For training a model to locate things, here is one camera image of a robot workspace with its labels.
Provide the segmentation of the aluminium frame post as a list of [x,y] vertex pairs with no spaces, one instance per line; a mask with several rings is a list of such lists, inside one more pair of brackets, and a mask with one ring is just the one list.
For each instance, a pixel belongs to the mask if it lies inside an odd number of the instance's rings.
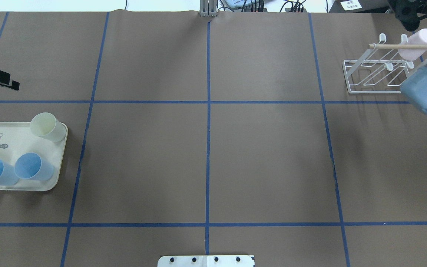
[[218,0],[200,0],[200,17],[217,17]]

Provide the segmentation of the pink plastic cup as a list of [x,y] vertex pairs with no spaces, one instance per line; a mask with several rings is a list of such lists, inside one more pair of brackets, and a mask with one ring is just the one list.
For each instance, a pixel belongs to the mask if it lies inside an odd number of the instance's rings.
[[[427,28],[415,32],[407,38],[406,41],[401,41],[400,45],[427,45]],[[414,61],[424,54],[426,49],[399,49],[398,53],[402,59],[406,61]]]

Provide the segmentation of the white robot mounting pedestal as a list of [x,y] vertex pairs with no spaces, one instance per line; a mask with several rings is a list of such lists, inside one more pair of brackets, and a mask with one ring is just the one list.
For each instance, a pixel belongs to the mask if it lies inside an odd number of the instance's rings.
[[250,255],[162,256],[158,267],[254,267]]

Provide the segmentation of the cream plastic cup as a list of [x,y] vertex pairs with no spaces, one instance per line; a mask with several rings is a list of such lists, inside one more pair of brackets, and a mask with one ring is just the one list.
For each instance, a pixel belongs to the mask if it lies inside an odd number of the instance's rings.
[[51,113],[37,114],[29,124],[29,130],[37,137],[52,141],[63,141],[67,135],[66,127]]

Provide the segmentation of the white plastic tray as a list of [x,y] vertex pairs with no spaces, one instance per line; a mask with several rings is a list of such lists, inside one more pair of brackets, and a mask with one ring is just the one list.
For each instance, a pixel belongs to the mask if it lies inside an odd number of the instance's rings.
[[0,160],[13,167],[17,182],[8,191],[48,191],[58,182],[67,137],[53,142],[30,131],[29,122],[0,122]]

